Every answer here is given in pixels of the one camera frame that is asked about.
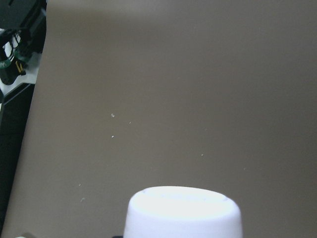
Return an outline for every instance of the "dark floor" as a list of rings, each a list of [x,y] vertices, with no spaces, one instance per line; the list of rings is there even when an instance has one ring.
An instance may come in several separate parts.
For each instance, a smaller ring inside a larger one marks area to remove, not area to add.
[[[0,124],[0,234],[20,154],[34,85],[22,84],[4,99]]]

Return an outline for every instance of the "white cylindrical object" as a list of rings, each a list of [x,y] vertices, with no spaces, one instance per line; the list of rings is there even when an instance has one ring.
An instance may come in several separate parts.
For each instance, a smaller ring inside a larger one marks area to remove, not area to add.
[[[129,202],[124,238],[242,238],[241,213],[223,194],[192,187],[150,187]]]

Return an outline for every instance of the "white cup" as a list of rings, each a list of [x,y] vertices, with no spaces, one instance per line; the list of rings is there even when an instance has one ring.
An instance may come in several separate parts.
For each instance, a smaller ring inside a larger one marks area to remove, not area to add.
[[[241,213],[225,195],[178,186],[150,187],[129,202],[124,238],[242,238]]]

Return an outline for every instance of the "small white object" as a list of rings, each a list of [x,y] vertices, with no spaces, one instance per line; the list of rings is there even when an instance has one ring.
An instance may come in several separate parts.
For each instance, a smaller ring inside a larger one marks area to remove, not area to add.
[[[130,200],[124,238],[242,238],[240,209],[223,194],[150,187]]]

